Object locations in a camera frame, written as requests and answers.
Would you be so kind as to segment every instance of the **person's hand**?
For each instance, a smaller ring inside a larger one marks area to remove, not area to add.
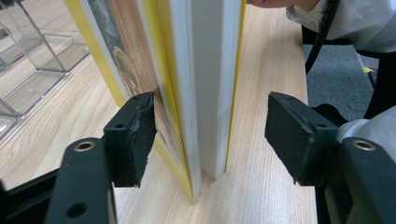
[[[289,7],[297,0],[247,0],[248,4],[255,7]]]
[[[319,0],[247,0],[248,4],[255,7],[290,7],[299,6],[306,11],[311,10]]]

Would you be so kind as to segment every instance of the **white sleeve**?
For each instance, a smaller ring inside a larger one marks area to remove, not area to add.
[[[372,119],[357,119],[340,127],[337,141],[360,137],[379,144],[396,163],[396,106]]]

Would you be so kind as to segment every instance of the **metal screw hole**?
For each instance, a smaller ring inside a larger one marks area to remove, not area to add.
[[[86,203],[75,203],[67,209],[66,215],[68,217],[80,217],[87,209],[88,205]]]
[[[354,141],[353,146],[366,151],[375,150],[375,146],[373,144],[361,140]]]
[[[88,151],[95,147],[94,142],[82,142],[78,145],[75,146],[75,151],[82,152],[82,151]]]

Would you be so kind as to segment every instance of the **book cover illustration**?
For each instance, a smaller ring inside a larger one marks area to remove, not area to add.
[[[183,150],[179,141],[177,127],[169,120],[166,105],[159,89],[159,83],[155,76],[153,61],[149,55],[149,46],[145,37],[139,11],[132,11],[134,20],[128,21],[128,25],[122,24],[122,18],[116,1],[90,0],[92,14],[98,24],[100,33],[106,42],[106,47],[110,52],[112,60],[117,67],[123,88],[128,97],[141,92],[155,92],[155,119],[156,128],[163,148],[167,151],[173,164],[177,169],[184,167]]]

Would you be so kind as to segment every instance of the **yellow book cover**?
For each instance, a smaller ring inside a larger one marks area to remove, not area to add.
[[[122,106],[141,92],[155,92],[158,134],[154,146],[195,203],[201,193],[202,153],[195,127],[198,126],[196,106],[199,106],[195,103],[195,87],[199,86],[193,78],[196,74],[191,54],[191,29],[195,27],[190,27],[192,4],[173,0],[65,2],[117,104]],[[236,32],[240,43],[245,2],[233,4],[239,10]],[[234,86],[237,60],[230,66],[234,67],[230,74]]]

